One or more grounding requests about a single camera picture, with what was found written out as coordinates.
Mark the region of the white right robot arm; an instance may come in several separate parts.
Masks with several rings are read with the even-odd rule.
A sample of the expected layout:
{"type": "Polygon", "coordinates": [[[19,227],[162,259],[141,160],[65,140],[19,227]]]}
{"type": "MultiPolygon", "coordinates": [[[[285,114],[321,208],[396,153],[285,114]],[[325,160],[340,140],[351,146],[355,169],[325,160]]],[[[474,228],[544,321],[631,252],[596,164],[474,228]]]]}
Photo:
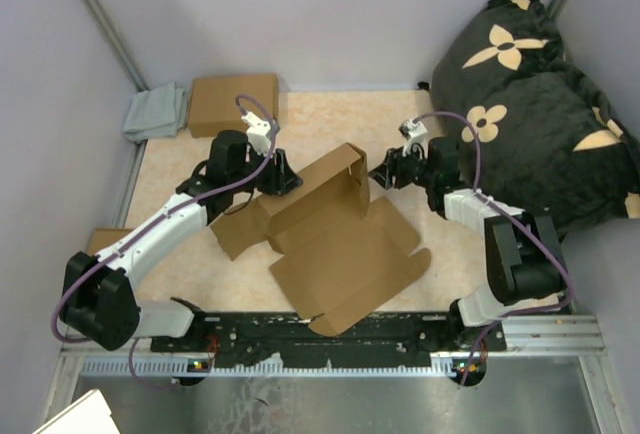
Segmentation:
{"type": "Polygon", "coordinates": [[[522,309],[526,301],[566,289],[567,272],[551,218],[496,202],[464,182],[455,141],[438,137],[427,148],[412,143],[389,149],[369,177],[386,190],[423,188],[431,211],[484,240],[487,281],[452,304],[456,318],[445,327],[452,347],[471,348],[481,337],[480,326],[522,309]]]}

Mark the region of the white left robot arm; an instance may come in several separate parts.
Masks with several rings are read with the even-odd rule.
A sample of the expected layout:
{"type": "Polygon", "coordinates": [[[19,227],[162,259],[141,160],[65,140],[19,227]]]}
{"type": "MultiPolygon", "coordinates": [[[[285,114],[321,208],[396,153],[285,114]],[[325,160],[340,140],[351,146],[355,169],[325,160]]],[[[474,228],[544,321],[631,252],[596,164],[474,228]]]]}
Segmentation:
{"type": "Polygon", "coordinates": [[[275,133],[225,130],[167,202],[121,240],[68,261],[51,326],[64,323],[113,351],[131,339],[169,337],[194,351],[207,339],[197,307],[180,299],[138,301],[135,290],[151,270],[191,235],[208,227],[239,193],[284,196],[302,184],[275,133]]]}

